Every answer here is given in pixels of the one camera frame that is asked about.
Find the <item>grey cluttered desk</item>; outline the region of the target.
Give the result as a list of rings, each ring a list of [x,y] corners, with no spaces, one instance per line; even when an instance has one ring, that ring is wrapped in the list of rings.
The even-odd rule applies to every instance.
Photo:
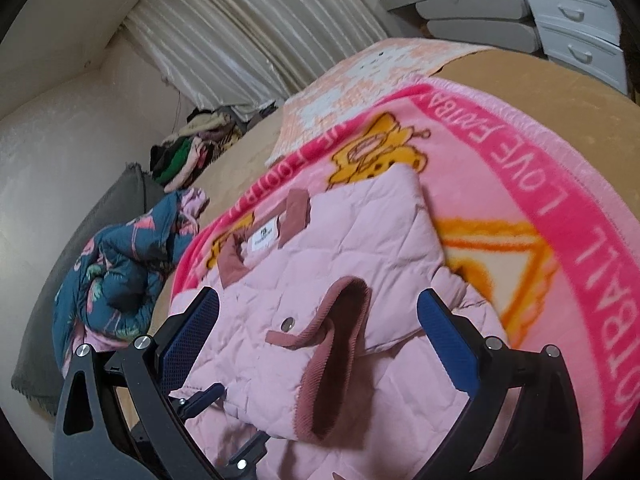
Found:
[[[527,54],[542,42],[526,0],[381,0],[386,11],[413,8],[429,37]]]

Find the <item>blue floral comforter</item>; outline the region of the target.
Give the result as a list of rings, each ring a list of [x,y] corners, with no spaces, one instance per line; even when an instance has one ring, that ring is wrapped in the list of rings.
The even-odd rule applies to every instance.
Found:
[[[110,351],[148,331],[157,298],[198,234],[207,205],[200,188],[174,191],[142,216],[88,240],[54,297],[53,351],[62,374],[82,344]]]

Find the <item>tan bed sheet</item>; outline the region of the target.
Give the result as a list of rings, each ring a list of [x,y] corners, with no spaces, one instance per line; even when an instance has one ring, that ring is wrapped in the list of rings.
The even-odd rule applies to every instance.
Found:
[[[293,185],[324,191],[419,171],[450,268],[498,311],[510,344],[564,353],[586,459],[639,404],[639,109],[594,79],[486,50],[407,82],[271,167],[282,110],[198,179],[212,202],[174,292],[196,286],[228,233]]]

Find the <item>pink quilted jacket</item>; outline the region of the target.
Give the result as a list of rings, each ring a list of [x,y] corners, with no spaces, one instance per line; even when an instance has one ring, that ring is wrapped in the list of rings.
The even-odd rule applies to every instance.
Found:
[[[503,335],[491,304],[447,268],[403,164],[317,195],[293,188],[228,236],[204,284],[219,316],[182,393],[226,392],[188,430],[217,466],[263,431],[262,479],[418,472],[468,400],[419,323],[424,289]]]

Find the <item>pile of assorted clothes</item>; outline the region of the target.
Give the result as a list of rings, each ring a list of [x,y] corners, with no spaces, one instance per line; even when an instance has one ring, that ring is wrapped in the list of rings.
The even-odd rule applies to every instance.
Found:
[[[187,188],[209,164],[277,109],[270,103],[243,122],[228,106],[216,110],[194,108],[180,130],[152,146],[149,167],[153,180],[166,193]]]

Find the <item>white drawer cabinet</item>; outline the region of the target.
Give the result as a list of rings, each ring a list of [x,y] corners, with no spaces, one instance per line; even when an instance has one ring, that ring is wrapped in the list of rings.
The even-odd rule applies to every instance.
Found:
[[[527,2],[547,58],[629,93],[620,20],[610,0]]]

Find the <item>peach white patterned blanket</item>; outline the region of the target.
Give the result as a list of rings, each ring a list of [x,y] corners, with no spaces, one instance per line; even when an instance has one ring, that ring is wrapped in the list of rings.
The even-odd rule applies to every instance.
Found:
[[[345,58],[284,102],[280,133],[266,165],[273,166],[407,82],[487,49],[448,40],[388,38]]]

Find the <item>beige striped curtain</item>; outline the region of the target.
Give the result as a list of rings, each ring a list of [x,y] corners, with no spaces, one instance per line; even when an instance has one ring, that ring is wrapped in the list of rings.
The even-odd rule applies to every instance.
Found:
[[[361,0],[139,0],[124,27],[196,107],[245,117],[387,36]]]

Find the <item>pink cartoon fleece blanket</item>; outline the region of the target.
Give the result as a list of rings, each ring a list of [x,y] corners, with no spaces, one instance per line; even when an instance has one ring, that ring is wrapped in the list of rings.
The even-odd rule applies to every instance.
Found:
[[[186,425],[224,464],[269,434],[263,479],[409,479],[469,401],[416,302],[518,350],[557,346],[585,472],[639,403],[639,223],[554,132],[433,78],[282,159],[182,257],[179,313],[220,315],[183,394],[224,397]]]

